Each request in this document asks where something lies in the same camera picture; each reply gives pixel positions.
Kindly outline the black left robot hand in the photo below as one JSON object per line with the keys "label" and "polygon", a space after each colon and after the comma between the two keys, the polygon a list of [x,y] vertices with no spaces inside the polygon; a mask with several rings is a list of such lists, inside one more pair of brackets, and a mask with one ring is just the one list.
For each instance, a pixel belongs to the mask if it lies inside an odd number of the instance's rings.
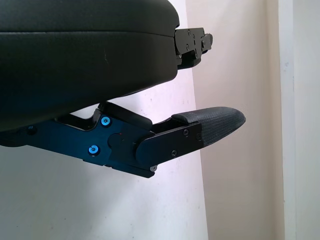
{"label": "black left robot hand", "polygon": [[246,122],[231,107],[154,124],[111,103],[201,62],[213,36],[179,25],[167,0],[1,1],[0,144],[150,178],[230,135]]}

